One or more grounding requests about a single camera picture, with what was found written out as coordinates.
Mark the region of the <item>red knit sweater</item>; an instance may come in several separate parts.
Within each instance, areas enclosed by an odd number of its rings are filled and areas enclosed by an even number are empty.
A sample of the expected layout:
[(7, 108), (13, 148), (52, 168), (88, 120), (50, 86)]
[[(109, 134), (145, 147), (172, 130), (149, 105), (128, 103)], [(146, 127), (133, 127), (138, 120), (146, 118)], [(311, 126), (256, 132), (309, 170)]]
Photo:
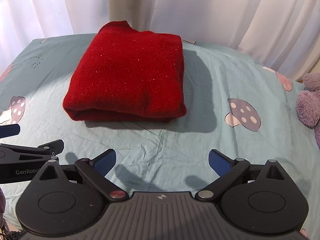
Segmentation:
[(178, 35), (104, 25), (71, 77), (63, 109), (75, 121), (162, 121), (184, 116)]

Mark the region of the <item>light teal mushroom bedsheet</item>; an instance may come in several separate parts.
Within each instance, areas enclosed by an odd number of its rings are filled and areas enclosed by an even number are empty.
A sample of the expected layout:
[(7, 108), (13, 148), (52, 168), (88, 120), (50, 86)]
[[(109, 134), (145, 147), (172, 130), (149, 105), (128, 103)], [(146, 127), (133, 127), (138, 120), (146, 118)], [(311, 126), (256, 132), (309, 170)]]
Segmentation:
[(61, 139), (60, 163), (117, 153), (108, 179), (133, 191), (191, 191), (217, 178), (208, 153), (217, 149), (253, 164), (281, 163), (309, 204), (304, 223), (319, 239), (319, 149), (313, 130), (296, 115), (303, 85), (286, 91), (276, 74), (249, 56), (206, 44), (184, 44), (187, 114), (167, 123), (73, 121), (62, 102), (91, 34), (33, 40), (1, 82), (1, 110), (26, 99), (19, 135), (5, 144), (36, 147)]

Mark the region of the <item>purple plush teddy bear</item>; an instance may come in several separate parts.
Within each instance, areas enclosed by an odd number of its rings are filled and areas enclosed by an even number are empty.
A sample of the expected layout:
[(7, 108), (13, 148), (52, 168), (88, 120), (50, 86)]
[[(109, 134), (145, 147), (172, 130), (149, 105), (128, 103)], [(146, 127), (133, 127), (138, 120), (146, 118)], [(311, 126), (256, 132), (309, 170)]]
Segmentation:
[(299, 120), (307, 127), (314, 130), (315, 139), (319, 146), (319, 73), (308, 73), (303, 77), (305, 89), (298, 95), (296, 111)]

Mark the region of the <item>white sheer curtain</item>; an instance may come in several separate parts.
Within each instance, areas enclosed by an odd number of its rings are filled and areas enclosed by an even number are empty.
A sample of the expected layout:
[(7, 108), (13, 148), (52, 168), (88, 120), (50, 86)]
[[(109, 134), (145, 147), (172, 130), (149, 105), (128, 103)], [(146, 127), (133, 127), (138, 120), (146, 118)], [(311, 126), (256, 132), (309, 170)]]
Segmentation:
[(295, 80), (319, 71), (319, 0), (1, 0), (1, 70), (35, 38), (110, 21), (226, 46)]

